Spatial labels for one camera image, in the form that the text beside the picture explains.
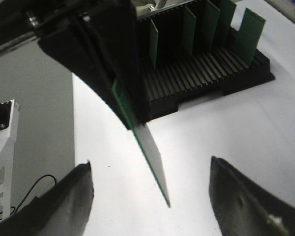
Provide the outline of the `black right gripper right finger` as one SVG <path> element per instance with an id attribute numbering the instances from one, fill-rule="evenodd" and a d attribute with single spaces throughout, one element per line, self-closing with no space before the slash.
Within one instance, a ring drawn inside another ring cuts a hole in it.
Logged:
<path id="1" fill-rule="evenodd" d="M 295 236 L 295 207 L 215 156 L 210 164 L 209 197 L 224 236 Z"/>

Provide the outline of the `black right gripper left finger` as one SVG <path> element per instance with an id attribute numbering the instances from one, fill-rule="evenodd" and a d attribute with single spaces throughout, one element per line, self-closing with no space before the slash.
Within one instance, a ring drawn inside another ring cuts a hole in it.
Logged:
<path id="1" fill-rule="evenodd" d="M 0 236 L 82 236 L 94 198 L 89 162 L 0 223 Z"/>

